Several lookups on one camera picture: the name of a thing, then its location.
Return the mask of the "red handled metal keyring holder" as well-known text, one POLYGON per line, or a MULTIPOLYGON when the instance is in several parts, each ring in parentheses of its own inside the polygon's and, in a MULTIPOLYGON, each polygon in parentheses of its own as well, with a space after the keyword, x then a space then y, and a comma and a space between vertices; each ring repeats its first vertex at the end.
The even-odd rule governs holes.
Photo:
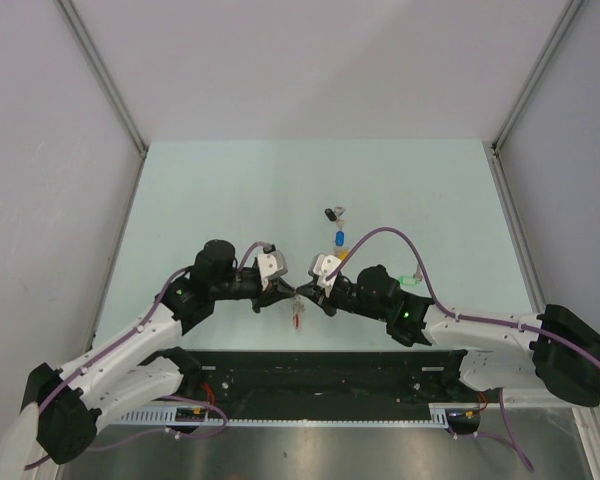
POLYGON ((305 311, 305 305, 302 297, 296 295, 292 301, 292 325, 295 330, 299 330, 301 327, 301 320, 305 311))

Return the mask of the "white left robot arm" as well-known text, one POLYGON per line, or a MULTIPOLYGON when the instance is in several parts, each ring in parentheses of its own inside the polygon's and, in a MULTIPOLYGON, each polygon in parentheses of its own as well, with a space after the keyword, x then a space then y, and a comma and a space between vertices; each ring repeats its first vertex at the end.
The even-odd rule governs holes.
POLYGON ((296 294, 283 278, 284 255, 270 244, 262 248, 254 265, 245 267, 231 243, 208 241, 113 339, 60 367, 36 367, 23 402, 39 406, 37 442, 47 459, 66 464, 125 413, 162 397, 187 400, 203 391, 202 365, 178 347, 180 338, 210 317, 218 301, 249 300, 259 312, 296 294))

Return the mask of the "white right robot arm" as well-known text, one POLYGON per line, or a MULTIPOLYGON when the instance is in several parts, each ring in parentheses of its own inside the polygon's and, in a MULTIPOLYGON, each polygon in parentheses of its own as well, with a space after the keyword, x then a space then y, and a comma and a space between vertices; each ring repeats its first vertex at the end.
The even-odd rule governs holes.
POLYGON ((328 316, 345 311, 384 322, 387 334, 404 346, 458 350, 452 369, 441 376, 442 391, 453 401, 475 391, 545 388, 578 406, 600 403, 600 334, 563 306, 493 322, 480 314, 446 313, 433 299, 403 290, 382 265, 362 270, 356 281, 314 274, 297 292, 328 316))

